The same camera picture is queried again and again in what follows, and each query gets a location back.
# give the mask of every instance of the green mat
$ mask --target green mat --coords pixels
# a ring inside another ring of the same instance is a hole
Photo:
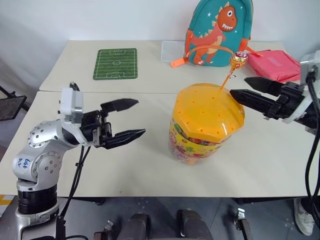
[[[93,73],[94,80],[136,79],[138,62],[136,48],[101,49]]]

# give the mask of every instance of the pink pouch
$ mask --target pink pouch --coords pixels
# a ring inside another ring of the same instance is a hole
[[[248,63],[256,74],[277,82],[300,80],[300,63],[282,50],[264,50],[257,56],[248,53]]]

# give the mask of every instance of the backpack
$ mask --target backpack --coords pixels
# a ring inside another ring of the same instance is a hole
[[[224,67],[235,52],[254,52],[247,47],[252,20],[252,0],[201,0],[186,32],[185,57],[173,61],[171,66],[190,61]]]

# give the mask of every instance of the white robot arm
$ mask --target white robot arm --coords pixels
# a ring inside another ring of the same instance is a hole
[[[42,224],[59,212],[57,183],[66,151],[82,146],[115,148],[139,138],[146,130],[128,130],[112,136],[109,112],[122,111],[138,103],[134,99],[118,99],[101,104],[102,110],[83,113],[83,93],[75,83],[64,88],[60,100],[60,119],[35,126],[26,146],[13,160],[17,176],[17,235],[28,226]]]

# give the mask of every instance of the white table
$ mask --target white table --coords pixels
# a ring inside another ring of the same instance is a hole
[[[244,128],[211,159],[190,166],[173,160],[168,150],[176,94],[84,93],[84,110],[97,110],[101,103],[119,98],[133,98],[139,103],[129,110],[110,114],[113,133],[140,128],[146,128],[146,133],[128,145],[111,150],[93,147],[85,161],[76,197],[306,195],[304,174],[314,136],[305,132],[302,125],[266,121],[259,112],[246,108]],[[37,93],[0,163],[1,194],[17,194],[12,160],[27,143],[33,126],[58,118],[59,99],[59,92]],[[79,147],[64,155],[59,196],[69,194],[79,155]],[[312,184],[316,182],[316,170],[314,164]]]
[[[172,68],[161,61],[161,41],[75,41],[67,43],[51,73],[40,86],[41,91],[60,92],[71,81],[82,92],[88,93],[177,93],[195,83],[221,85],[228,75],[229,66],[209,67],[194,64]],[[256,51],[285,50],[281,42],[249,42]],[[93,80],[100,49],[136,48],[136,79]],[[234,72],[236,79],[254,76],[251,67],[245,66]]]

